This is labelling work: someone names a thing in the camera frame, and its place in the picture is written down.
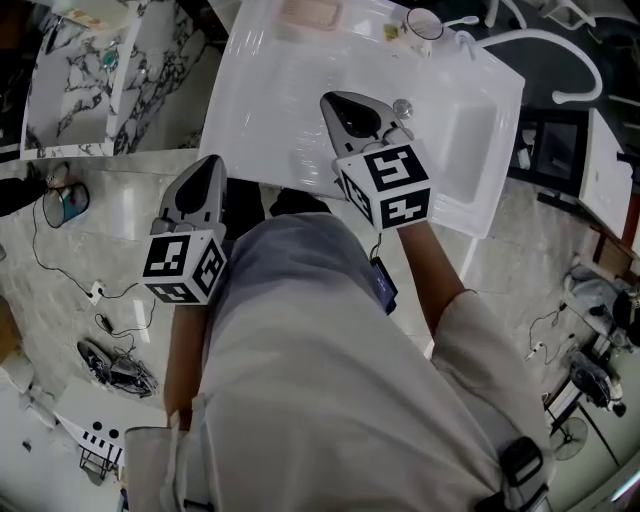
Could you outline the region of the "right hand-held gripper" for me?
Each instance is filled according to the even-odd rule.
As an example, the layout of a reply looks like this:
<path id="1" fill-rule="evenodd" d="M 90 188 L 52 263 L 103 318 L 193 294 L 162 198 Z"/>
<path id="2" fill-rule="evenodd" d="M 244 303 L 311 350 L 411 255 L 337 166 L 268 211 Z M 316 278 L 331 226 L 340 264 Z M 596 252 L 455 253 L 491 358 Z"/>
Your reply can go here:
<path id="1" fill-rule="evenodd" d="M 345 199 L 377 230 L 410 225 L 430 213 L 431 165 L 424 144 L 393 109 L 369 96 L 331 91 L 320 109 L 336 153 Z M 362 132 L 358 137 L 355 132 Z"/>

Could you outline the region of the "person's left forearm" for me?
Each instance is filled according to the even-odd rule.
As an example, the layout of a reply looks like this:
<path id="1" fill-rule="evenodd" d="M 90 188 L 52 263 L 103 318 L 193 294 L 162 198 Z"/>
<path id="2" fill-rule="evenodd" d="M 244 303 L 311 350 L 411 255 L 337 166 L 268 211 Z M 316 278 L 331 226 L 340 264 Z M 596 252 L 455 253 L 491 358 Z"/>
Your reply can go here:
<path id="1" fill-rule="evenodd" d="M 169 422 L 177 416 L 182 431 L 190 428 L 192 400 L 199 391 L 209 312 L 208 306 L 182 305 L 174 310 L 164 407 Z"/>

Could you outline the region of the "person's black trousers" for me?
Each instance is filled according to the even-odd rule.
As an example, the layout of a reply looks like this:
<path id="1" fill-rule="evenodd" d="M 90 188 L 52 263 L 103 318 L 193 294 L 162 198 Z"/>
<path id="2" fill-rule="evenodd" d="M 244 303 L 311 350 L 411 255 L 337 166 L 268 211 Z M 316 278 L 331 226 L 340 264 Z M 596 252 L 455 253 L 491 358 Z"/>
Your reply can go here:
<path id="1" fill-rule="evenodd" d="M 326 203 L 299 190 L 282 189 L 269 209 L 272 217 L 302 213 L 330 213 Z M 225 239 L 235 241 L 266 219 L 260 186 L 256 182 L 228 179 L 222 223 Z"/>

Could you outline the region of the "white washbasin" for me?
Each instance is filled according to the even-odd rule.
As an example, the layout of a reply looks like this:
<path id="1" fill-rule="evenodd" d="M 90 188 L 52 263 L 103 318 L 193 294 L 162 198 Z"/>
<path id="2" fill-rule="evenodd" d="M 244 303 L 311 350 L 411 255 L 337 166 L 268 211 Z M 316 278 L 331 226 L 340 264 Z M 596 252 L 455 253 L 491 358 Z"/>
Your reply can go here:
<path id="1" fill-rule="evenodd" d="M 438 163 L 443 182 L 432 220 L 472 237 L 491 227 L 515 140 L 524 79 L 452 34 L 423 57 L 388 41 L 403 15 L 390 0 L 343 0 L 331 31 L 285 23 L 284 0 L 243 0 L 212 90 L 201 155 L 228 174 L 339 198 L 319 101 L 361 93 L 412 108 L 408 128 Z"/>

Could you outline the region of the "patterned glass cup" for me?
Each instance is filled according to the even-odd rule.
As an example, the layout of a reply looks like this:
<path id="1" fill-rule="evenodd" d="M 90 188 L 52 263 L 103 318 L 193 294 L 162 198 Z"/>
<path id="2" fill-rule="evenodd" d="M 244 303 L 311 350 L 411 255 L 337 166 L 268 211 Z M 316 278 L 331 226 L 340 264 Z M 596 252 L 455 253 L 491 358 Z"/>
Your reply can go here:
<path id="1" fill-rule="evenodd" d="M 400 39 L 420 56 L 429 57 L 433 44 L 444 34 L 441 20 L 426 8 L 412 8 L 404 16 L 400 29 Z"/>

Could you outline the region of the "white faucet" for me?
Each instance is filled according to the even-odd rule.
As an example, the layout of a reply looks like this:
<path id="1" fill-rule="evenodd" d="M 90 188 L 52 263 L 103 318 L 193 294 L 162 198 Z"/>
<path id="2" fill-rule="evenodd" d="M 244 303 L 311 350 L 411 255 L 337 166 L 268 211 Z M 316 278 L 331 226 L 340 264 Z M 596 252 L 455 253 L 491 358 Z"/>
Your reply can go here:
<path id="1" fill-rule="evenodd" d="M 457 31 L 455 33 L 455 42 L 461 51 L 466 51 L 469 58 L 474 61 L 476 40 L 472 34 L 467 31 Z"/>

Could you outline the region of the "marble pattern cabinet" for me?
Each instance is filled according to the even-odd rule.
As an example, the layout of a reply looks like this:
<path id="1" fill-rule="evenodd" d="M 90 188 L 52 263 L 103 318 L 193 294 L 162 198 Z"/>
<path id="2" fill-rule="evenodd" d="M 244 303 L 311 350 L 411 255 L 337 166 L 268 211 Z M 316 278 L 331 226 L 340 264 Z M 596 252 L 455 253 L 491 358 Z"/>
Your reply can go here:
<path id="1" fill-rule="evenodd" d="M 24 160 L 195 148 L 229 31 L 208 0 L 118 0 L 113 27 L 46 18 L 26 99 Z M 113 73 L 100 54 L 117 49 Z"/>

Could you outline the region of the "black device with blue screen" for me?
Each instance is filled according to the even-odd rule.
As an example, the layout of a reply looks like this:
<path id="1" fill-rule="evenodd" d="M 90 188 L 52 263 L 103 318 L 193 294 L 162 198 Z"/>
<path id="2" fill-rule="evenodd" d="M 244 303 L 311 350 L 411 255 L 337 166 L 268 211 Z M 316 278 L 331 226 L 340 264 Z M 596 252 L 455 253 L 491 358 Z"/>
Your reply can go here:
<path id="1" fill-rule="evenodd" d="M 397 307 L 398 290 L 380 257 L 373 257 L 370 263 L 376 278 L 381 304 L 386 314 L 391 315 Z"/>

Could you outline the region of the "metal basin stand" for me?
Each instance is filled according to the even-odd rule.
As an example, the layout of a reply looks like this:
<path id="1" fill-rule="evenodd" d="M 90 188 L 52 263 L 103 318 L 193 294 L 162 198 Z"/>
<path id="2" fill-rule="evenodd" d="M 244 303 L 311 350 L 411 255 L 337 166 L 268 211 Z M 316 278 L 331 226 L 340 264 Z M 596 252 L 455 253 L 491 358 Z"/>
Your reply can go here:
<path id="1" fill-rule="evenodd" d="M 473 237 L 471 239 L 471 241 L 469 242 L 467 253 L 465 255 L 465 258 L 463 260 L 463 263 L 462 263 L 460 271 L 459 271 L 459 278 L 463 283 L 466 282 L 466 278 L 468 276 L 469 269 L 471 267 L 471 264 L 473 262 L 473 259 L 474 259 L 475 253 L 476 253 L 478 242 L 479 242 L 479 239 L 476 238 L 476 237 Z"/>

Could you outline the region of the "white curved pipe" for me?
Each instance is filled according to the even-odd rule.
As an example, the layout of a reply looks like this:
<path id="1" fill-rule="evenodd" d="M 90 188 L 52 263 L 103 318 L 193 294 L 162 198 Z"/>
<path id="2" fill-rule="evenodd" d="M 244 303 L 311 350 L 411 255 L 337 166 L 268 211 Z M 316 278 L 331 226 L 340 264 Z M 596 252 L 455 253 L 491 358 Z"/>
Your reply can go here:
<path id="1" fill-rule="evenodd" d="M 567 93 L 560 90 L 555 90 L 552 93 L 552 99 L 556 104 L 562 105 L 570 102 L 591 102 L 600 97 L 603 91 L 603 80 L 595 63 L 577 45 L 565 39 L 564 37 L 556 35 L 552 32 L 540 29 L 512 30 L 509 32 L 501 33 L 499 35 L 490 36 L 478 40 L 475 42 L 475 45 L 480 48 L 488 48 L 491 46 L 523 39 L 541 40 L 559 46 L 578 58 L 591 73 L 594 80 L 594 85 L 590 91 L 583 93 Z"/>

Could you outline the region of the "person's light grey shirt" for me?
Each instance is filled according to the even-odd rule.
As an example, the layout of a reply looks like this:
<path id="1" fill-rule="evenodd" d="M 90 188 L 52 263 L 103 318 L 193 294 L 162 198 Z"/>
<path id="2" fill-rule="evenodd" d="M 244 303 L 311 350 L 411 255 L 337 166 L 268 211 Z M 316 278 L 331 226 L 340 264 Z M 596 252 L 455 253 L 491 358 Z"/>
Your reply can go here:
<path id="1" fill-rule="evenodd" d="M 280 215 L 232 247 L 182 431 L 126 433 L 129 512 L 474 512 L 529 437 L 540 394 L 473 291 L 431 355 L 386 314 L 369 259 L 330 213 Z"/>

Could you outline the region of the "white office chair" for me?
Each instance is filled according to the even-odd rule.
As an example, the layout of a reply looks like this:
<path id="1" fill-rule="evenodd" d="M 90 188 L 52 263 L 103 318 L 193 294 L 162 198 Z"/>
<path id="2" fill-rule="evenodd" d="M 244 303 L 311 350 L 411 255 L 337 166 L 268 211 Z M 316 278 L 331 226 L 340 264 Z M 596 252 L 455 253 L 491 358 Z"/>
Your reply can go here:
<path id="1" fill-rule="evenodd" d="M 484 0 L 484 24 L 492 28 L 499 8 L 505 6 L 512 14 L 516 29 L 526 29 L 527 22 L 515 0 Z M 551 19 L 561 27 L 575 31 L 583 25 L 596 26 L 595 7 L 600 0 L 523 0 L 537 9 L 540 17 Z"/>

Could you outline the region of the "white box with black dots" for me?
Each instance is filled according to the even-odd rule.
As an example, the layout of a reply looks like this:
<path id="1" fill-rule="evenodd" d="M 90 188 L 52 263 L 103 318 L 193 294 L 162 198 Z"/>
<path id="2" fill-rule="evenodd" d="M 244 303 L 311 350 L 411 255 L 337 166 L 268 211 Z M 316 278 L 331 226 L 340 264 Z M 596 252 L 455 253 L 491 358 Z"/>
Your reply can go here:
<path id="1" fill-rule="evenodd" d="M 162 410 L 71 377 L 54 415 L 81 448 L 81 461 L 102 473 L 124 465 L 124 436 L 133 427 L 164 427 Z"/>

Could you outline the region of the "black desk with white top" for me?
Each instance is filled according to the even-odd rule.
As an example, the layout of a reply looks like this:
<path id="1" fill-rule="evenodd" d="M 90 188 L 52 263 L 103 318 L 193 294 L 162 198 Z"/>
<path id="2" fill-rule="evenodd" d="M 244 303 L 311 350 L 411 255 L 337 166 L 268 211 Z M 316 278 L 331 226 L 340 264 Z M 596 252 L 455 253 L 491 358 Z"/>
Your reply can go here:
<path id="1" fill-rule="evenodd" d="M 541 188 L 540 202 L 623 236 L 633 168 L 597 109 L 522 109 L 508 176 Z"/>

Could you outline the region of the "brown wooden cabinet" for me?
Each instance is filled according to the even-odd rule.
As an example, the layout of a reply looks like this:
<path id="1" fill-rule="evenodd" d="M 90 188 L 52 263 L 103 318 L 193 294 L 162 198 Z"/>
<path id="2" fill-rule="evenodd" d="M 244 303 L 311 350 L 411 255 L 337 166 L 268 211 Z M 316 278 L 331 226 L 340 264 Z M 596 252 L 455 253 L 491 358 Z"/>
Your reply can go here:
<path id="1" fill-rule="evenodd" d="M 634 253 L 603 228 L 594 228 L 598 235 L 593 262 L 614 277 L 623 277 L 631 270 Z"/>

